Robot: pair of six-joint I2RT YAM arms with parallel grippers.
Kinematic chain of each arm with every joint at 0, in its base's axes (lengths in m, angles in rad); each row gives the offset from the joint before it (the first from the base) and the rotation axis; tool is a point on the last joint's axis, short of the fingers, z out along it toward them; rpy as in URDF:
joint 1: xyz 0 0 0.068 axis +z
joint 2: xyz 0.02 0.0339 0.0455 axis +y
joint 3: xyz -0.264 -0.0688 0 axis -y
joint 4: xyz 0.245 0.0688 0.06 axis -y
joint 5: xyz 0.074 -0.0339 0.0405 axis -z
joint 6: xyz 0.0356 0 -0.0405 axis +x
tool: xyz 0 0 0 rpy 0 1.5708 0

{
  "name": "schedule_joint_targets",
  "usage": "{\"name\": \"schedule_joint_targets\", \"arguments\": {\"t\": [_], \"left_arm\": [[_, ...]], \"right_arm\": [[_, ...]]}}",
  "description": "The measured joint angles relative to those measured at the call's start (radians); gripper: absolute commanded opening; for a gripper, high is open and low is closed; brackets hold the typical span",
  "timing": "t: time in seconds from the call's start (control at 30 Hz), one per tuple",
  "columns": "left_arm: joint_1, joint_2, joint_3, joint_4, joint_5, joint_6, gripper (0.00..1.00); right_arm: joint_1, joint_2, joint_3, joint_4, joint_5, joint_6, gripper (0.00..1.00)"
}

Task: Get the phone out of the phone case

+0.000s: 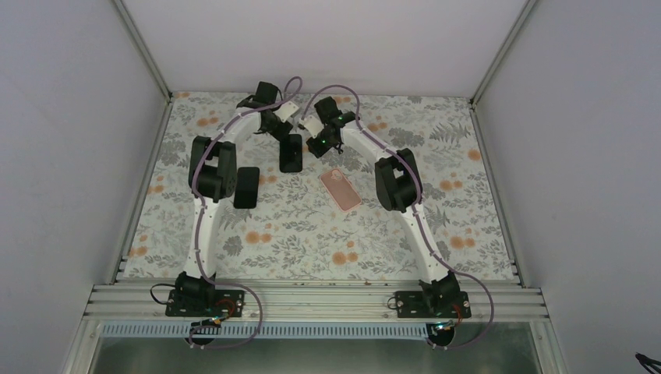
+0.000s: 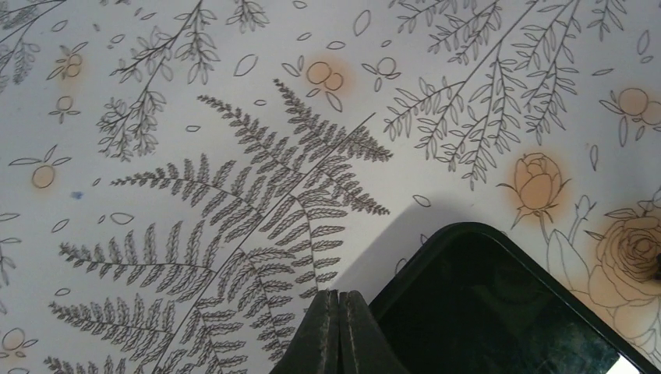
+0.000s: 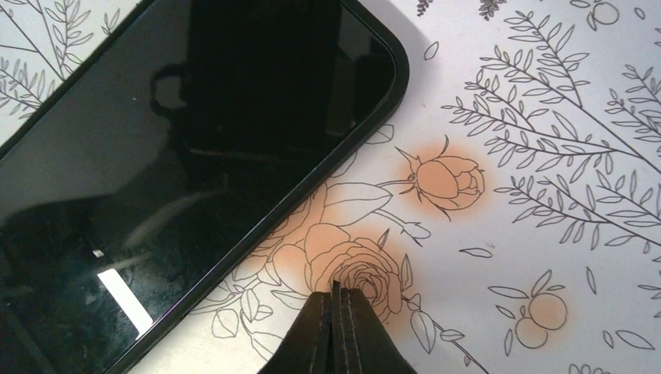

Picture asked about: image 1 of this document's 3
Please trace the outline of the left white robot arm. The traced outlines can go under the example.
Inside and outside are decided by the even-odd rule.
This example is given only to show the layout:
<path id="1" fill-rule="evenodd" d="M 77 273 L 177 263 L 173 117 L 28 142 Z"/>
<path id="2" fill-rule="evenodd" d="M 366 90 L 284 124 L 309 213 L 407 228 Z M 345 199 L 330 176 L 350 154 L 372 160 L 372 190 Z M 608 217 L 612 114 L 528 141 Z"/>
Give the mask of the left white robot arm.
<path id="1" fill-rule="evenodd" d="M 183 271 L 166 303 L 175 312 L 206 316 L 217 308 L 217 237 L 221 203 L 238 184 L 237 148 L 252 134 L 283 140 L 292 130 L 290 118 L 298 106 L 273 83 L 259 82 L 255 93 L 241 100 L 232 119 L 214 137 L 197 136 L 192 143 L 189 187 L 194 224 Z"/>

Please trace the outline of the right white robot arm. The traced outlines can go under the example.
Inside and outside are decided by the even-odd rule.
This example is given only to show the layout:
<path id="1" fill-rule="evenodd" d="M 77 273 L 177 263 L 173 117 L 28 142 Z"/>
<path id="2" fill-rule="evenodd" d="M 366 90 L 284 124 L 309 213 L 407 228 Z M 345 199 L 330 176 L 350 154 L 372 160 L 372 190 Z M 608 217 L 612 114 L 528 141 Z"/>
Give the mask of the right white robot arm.
<path id="1" fill-rule="evenodd" d="M 399 219 L 410 248 L 419 263 L 420 316 L 442 316 L 452 312 L 461 292 L 456 276 L 440 258 L 422 205 L 422 183 L 415 156 L 410 149 L 396 150 L 359 123 L 352 111 L 341 111 L 326 97 L 314 104 L 316 115 L 305 115 L 299 126 L 311 137 L 309 151 L 315 157 L 348 146 L 373 163 L 376 196 L 381 206 Z"/>

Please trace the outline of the black phone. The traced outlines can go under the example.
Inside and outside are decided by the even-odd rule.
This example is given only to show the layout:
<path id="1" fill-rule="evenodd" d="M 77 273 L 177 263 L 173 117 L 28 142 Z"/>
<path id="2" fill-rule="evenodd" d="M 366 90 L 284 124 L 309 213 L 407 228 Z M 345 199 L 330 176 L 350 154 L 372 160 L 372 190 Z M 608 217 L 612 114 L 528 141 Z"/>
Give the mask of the black phone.
<path id="1" fill-rule="evenodd" d="M 233 207 L 237 210 L 254 209 L 260 186 L 260 169 L 257 167 L 241 167 L 237 173 Z"/>
<path id="2" fill-rule="evenodd" d="M 302 137 L 299 134 L 289 134 L 279 146 L 280 172 L 299 173 L 302 168 Z"/>

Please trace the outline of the pink phone case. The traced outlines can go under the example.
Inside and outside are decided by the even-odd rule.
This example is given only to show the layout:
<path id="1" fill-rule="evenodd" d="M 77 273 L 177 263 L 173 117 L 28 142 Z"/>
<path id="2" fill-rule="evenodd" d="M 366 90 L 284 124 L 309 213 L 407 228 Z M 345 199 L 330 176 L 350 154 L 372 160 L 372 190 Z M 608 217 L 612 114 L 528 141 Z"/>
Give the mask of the pink phone case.
<path id="1" fill-rule="evenodd" d="M 333 168 L 323 173 L 319 180 L 340 211 L 348 212 L 362 203 L 353 184 L 340 169 Z"/>

